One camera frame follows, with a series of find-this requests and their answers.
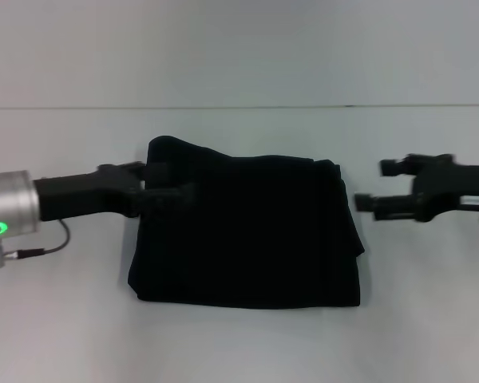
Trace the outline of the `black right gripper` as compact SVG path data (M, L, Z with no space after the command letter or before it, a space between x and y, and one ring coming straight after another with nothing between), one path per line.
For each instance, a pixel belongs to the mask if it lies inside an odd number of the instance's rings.
M374 220L429 222L448 211L479 211L479 165L464 165L447 155L407 156L379 162L381 176L414 176L411 195L354 194L356 211Z

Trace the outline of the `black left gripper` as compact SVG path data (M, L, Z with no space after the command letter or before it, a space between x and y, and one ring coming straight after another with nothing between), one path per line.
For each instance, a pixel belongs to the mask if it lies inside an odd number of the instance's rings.
M146 186L169 185L169 165L102 164L87 174L35 180L40 219L49 222L105 212L128 218L171 216L188 210L194 203L194 183L142 191L141 181Z

